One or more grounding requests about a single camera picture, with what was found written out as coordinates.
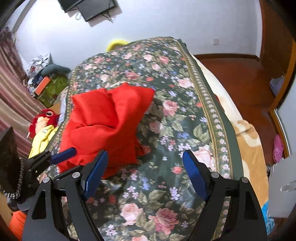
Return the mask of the green patterned box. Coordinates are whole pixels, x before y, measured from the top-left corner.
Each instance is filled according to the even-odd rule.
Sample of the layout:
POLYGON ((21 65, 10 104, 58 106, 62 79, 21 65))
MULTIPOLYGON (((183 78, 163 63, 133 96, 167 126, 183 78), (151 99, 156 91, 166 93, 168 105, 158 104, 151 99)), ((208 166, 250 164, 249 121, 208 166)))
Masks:
POLYGON ((42 90, 37 99, 46 107, 51 107, 58 95, 68 86, 69 81, 65 75, 56 75, 50 78, 49 83, 42 90))

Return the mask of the orange box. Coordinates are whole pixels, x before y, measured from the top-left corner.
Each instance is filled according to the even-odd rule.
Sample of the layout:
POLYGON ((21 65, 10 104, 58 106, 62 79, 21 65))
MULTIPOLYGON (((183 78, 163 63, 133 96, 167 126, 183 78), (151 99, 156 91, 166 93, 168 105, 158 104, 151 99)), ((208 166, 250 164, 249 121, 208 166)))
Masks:
POLYGON ((35 94, 40 95, 50 81, 51 79, 48 76, 44 77, 35 89, 35 94))

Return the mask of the green floral bedspread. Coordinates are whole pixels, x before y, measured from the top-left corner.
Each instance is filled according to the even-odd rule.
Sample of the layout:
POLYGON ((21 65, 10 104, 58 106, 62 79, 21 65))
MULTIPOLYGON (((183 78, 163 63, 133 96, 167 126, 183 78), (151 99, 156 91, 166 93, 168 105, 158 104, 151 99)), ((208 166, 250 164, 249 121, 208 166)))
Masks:
POLYGON ((123 83, 155 91, 137 127, 145 151, 103 181, 87 202, 105 240, 186 240, 205 205, 182 163, 185 150, 226 179, 243 175, 236 135, 197 61, 172 37, 132 42, 89 57, 70 75, 71 98, 123 83))

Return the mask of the yellow garment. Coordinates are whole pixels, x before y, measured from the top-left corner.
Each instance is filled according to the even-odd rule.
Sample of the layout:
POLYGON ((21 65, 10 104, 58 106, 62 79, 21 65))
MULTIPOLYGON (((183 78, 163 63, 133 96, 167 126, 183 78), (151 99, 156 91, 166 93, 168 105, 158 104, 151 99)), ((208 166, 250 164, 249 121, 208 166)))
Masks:
POLYGON ((29 159, 42 153, 48 146, 50 140, 53 138, 58 130, 58 126, 49 125, 39 131, 32 141, 32 147, 29 154, 29 159))

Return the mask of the dark green cushion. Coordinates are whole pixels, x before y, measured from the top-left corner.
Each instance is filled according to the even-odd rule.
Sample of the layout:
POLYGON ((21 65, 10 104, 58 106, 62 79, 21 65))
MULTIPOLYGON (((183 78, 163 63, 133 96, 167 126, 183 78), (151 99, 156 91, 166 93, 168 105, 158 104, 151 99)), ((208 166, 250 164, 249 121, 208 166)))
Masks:
POLYGON ((67 67, 63 67, 60 65, 56 65, 56 64, 50 64, 48 66, 46 66, 42 71, 41 71, 41 75, 43 77, 46 76, 50 76, 52 74, 63 74, 66 75, 70 72, 71 70, 67 67))

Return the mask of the red plush bird toy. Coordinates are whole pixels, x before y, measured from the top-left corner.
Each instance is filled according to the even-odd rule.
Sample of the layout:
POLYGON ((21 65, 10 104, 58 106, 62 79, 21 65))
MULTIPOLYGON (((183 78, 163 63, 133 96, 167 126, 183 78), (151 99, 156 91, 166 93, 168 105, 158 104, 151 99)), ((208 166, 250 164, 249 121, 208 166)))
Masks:
POLYGON ((43 109, 37 116, 32 120, 29 130, 28 138, 34 138, 35 135, 43 130, 46 126, 53 125, 54 127, 58 124, 59 114, 56 114, 51 109, 43 109))

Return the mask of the yellow round object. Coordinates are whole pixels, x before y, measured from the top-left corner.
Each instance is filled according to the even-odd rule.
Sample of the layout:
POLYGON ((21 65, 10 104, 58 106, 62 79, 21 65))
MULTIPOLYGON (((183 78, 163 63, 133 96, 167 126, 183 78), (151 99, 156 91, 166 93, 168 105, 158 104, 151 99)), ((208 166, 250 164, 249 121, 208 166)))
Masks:
POLYGON ((129 44, 129 42, 125 40, 111 40, 107 45, 106 52, 121 48, 122 46, 125 46, 127 44, 129 44))

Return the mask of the red garment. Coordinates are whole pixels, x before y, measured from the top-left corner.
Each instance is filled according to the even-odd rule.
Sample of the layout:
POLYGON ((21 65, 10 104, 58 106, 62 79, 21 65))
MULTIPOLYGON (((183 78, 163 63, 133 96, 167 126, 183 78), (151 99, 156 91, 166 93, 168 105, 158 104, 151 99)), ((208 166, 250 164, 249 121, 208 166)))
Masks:
POLYGON ((60 150, 76 149, 76 155, 58 164, 61 173, 91 163, 107 151, 107 179, 121 168, 137 163, 145 148, 137 138, 137 126, 152 104, 154 90, 127 83, 111 90, 100 88, 72 96, 73 109, 63 130, 60 150))

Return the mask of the striped maroon curtain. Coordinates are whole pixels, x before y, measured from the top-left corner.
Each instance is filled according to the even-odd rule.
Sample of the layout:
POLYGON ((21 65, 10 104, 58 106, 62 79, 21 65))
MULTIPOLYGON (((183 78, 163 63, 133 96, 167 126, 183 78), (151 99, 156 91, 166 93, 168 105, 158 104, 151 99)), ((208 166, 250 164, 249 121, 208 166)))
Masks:
POLYGON ((17 151, 21 157, 28 157, 32 141, 27 138, 29 126, 44 105, 32 97, 24 84, 27 77, 20 56, 16 50, 12 33, 1 30, 1 131, 13 127, 17 151))

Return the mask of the wall mounted black television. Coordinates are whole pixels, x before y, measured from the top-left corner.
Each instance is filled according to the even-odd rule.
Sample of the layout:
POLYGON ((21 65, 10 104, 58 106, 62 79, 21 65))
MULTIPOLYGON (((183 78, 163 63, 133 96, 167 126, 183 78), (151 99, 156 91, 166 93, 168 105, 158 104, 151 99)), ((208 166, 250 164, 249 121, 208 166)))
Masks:
POLYGON ((113 0, 58 0, 64 12, 77 10, 86 22, 116 7, 113 0))

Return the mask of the pink croc shoe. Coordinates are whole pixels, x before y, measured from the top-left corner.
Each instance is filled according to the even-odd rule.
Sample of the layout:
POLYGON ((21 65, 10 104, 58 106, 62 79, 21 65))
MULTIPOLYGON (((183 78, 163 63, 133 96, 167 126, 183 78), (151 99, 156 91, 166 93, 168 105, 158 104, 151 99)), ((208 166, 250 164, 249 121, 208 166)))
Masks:
POLYGON ((283 159, 283 143, 280 136, 277 134, 273 140, 273 160, 275 163, 283 159))

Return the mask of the brown wooden door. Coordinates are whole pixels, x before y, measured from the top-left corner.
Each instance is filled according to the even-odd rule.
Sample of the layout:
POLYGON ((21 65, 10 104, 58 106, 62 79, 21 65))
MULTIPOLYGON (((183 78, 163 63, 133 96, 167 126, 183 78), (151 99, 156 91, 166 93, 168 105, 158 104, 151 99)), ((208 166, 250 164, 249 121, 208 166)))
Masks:
POLYGON ((295 40, 271 1, 260 1, 262 44, 260 63, 272 78, 284 76, 284 82, 269 109, 283 103, 295 77, 295 40))

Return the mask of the brown cream fleece blanket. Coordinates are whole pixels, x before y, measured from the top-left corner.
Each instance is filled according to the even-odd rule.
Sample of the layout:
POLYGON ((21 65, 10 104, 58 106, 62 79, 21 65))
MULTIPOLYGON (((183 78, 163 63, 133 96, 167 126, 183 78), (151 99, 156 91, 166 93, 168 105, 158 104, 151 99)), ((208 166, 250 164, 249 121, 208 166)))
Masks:
POLYGON ((262 207, 268 202, 268 178, 259 134, 252 124, 242 118, 230 95, 216 76, 196 57, 193 59, 201 68, 207 83, 234 127, 242 159, 243 174, 250 180, 262 207))

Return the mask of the white wall socket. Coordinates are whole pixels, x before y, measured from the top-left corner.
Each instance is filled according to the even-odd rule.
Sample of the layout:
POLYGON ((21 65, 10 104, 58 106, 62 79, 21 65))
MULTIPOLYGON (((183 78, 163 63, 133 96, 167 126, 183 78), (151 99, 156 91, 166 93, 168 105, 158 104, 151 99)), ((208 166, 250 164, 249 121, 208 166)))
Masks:
POLYGON ((213 40, 213 45, 219 45, 219 40, 218 39, 214 39, 213 40))

